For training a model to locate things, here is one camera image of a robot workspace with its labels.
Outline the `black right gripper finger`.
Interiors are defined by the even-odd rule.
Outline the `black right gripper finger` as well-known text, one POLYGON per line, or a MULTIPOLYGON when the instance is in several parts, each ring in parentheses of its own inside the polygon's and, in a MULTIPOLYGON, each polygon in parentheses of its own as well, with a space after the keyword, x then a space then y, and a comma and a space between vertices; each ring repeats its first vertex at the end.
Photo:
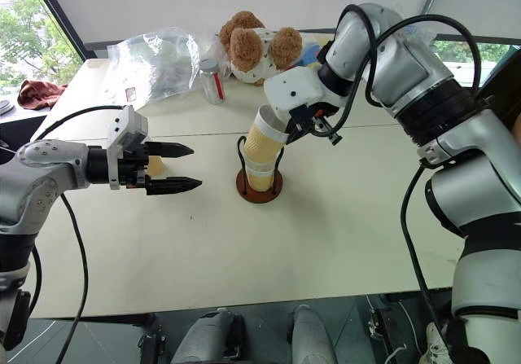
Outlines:
POLYGON ((287 134, 286 145, 289 145, 304 137, 304 129, 300 127, 300 124, 295 123, 294 121, 289 121, 287 123, 285 132, 287 134))

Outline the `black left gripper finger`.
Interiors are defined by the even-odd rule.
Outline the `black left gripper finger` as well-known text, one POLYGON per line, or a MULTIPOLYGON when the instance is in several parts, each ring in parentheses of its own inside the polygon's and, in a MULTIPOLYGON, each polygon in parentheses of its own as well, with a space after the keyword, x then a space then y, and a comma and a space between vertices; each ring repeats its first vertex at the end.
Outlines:
POLYGON ((166 177, 145 181, 147 195, 171 195, 194 190, 201 186, 202 181, 188 177, 166 177))
POLYGON ((145 142, 149 156, 160 156, 164 158, 179 158, 192 155, 194 150, 180 143, 167 142, 145 142))

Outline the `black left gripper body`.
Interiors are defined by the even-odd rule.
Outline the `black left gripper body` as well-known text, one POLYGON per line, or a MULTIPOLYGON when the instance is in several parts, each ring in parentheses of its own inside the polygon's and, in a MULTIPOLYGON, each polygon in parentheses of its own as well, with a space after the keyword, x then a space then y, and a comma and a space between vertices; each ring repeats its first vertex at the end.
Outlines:
POLYGON ((144 188, 147 178, 148 146, 138 144, 132 151, 123 150, 117 161, 118 183, 126 188, 144 188))

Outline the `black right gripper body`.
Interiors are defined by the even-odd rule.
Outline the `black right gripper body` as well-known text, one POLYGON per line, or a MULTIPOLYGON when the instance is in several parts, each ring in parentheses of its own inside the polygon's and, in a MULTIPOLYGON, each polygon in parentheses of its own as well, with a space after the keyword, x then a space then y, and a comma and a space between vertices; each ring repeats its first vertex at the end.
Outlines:
POLYGON ((329 131, 331 125, 327 122, 326 117, 335 115, 338 110, 338 107, 325 102, 302 104, 289 111, 289 121, 300 124, 300 127, 304 129, 304 135, 309 134, 316 127, 321 132, 329 131))

